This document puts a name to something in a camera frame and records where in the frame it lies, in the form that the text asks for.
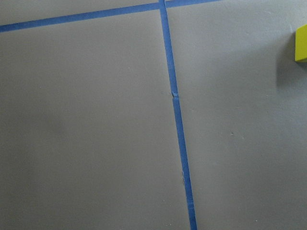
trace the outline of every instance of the yellow object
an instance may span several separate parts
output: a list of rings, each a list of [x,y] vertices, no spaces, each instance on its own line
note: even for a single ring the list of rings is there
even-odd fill
[[[296,30],[295,61],[307,62],[307,24]]]

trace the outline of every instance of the blue line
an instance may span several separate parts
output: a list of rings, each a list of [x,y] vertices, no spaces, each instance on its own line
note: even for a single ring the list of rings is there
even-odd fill
[[[174,113],[175,113],[175,121],[176,121],[176,128],[177,128],[181,165],[182,165],[182,171],[183,171],[183,178],[185,181],[185,190],[186,190],[186,197],[187,197],[187,204],[188,204],[190,227],[191,227],[191,230],[197,230],[193,194],[192,194],[192,186],[191,186],[189,164],[188,164],[188,156],[187,156],[186,142],[184,138],[184,130],[183,130],[182,117],[181,117],[181,109],[180,109],[180,102],[179,102],[179,96],[178,96],[175,64],[174,64],[173,49],[172,49],[172,44],[171,44],[171,36],[170,36],[169,25],[168,25],[167,11],[166,11],[164,0],[159,0],[159,4],[160,4],[160,14],[161,14],[161,21],[162,21],[162,30],[163,30],[163,38],[164,38],[164,44],[165,44],[169,81],[170,81],[171,92],[173,95],[173,106],[174,106]]]
[[[128,7],[116,8],[116,9],[110,9],[110,10],[79,13],[79,14],[73,14],[73,15],[61,16],[61,17],[55,17],[55,18],[46,18],[46,19],[40,19],[40,20],[35,20],[35,21],[23,22],[23,23],[1,25],[0,33],[6,32],[6,31],[12,31],[12,30],[21,30],[21,29],[33,28],[33,27],[39,27],[39,26],[45,26],[45,25],[54,25],[54,24],[75,22],[75,21],[88,20],[88,19],[94,19],[94,18],[103,18],[103,17],[115,16],[115,15],[121,15],[121,14],[127,14],[127,13],[151,11],[151,10],[157,10],[157,9],[159,9],[159,3],[155,2],[155,3],[138,5],[138,6],[128,6]]]
[[[212,1],[220,1],[220,0],[171,0],[171,1],[166,1],[165,6],[166,8],[171,8],[171,7],[187,6],[187,5],[200,4]]]

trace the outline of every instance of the vertical blue tape line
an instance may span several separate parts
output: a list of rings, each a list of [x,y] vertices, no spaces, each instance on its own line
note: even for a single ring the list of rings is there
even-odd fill
[[[182,164],[183,177],[185,181],[190,227],[191,230],[197,230],[192,186],[191,186],[190,173],[189,173],[188,156],[187,156],[186,142],[184,138],[184,130],[183,130],[182,117],[181,117],[181,109],[180,109],[180,102],[178,96],[175,64],[174,64],[173,50],[171,44],[171,36],[168,25],[167,11],[164,0],[159,0],[159,4],[160,4],[160,14],[162,21],[163,38],[165,44],[169,81],[170,81],[171,92],[173,95],[173,106],[174,106],[177,136],[178,136],[178,143],[180,150],[180,158]]]
[[[165,6],[166,8],[177,7],[177,6],[187,6],[187,5],[194,5],[212,1],[220,1],[220,0],[171,0],[166,1]]]
[[[115,9],[103,10],[103,11],[79,13],[79,14],[73,14],[73,15],[67,15],[67,16],[61,16],[61,17],[46,18],[46,19],[34,20],[34,21],[23,22],[23,23],[0,25],[0,33],[7,32],[7,31],[13,31],[13,30],[21,30],[21,29],[45,26],[45,25],[54,25],[54,24],[69,23],[69,22],[82,21],[82,20],[88,20],[88,19],[94,19],[94,18],[103,18],[103,17],[115,16],[115,15],[121,15],[121,14],[127,14],[127,13],[152,11],[152,10],[157,10],[157,9],[159,9],[158,2],[137,5],[137,6],[115,8]]]

